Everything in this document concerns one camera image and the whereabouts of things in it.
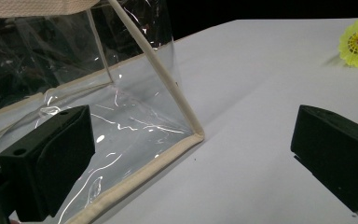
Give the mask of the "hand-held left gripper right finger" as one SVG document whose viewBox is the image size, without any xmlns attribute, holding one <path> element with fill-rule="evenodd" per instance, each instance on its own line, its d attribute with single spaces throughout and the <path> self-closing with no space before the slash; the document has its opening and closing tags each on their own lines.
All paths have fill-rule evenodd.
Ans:
<svg viewBox="0 0 358 224">
<path fill-rule="evenodd" d="M 301 105 L 291 151 L 328 190 L 358 215 L 358 124 L 322 108 Z"/>
</svg>

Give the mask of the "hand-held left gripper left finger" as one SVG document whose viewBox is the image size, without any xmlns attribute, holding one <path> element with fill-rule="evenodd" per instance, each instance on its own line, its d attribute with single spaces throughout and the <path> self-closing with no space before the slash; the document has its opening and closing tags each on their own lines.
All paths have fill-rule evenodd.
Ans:
<svg viewBox="0 0 358 224">
<path fill-rule="evenodd" d="M 94 153 L 88 106 L 48 119 L 0 153 L 4 212 L 21 221 L 55 217 Z"/>
</svg>

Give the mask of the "clear bag with beige trim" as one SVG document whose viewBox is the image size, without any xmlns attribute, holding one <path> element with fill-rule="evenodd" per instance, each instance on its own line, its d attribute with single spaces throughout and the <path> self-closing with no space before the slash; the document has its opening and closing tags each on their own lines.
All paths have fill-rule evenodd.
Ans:
<svg viewBox="0 0 358 224">
<path fill-rule="evenodd" d="M 95 224 L 202 141 L 164 0 L 0 0 L 0 153 L 82 105 L 95 153 L 56 216 L 21 221 L 0 198 L 0 224 Z"/>
</svg>

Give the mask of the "white table mat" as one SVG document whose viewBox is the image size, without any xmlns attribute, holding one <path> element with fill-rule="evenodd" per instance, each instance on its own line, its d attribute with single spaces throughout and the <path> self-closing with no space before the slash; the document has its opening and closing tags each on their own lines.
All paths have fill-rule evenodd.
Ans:
<svg viewBox="0 0 358 224">
<path fill-rule="evenodd" d="M 347 26 L 242 20 L 178 40 L 205 140 L 95 224 L 358 224 L 290 149 L 301 105 L 358 123 L 358 68 L 337 52 Z"/>
</svg>

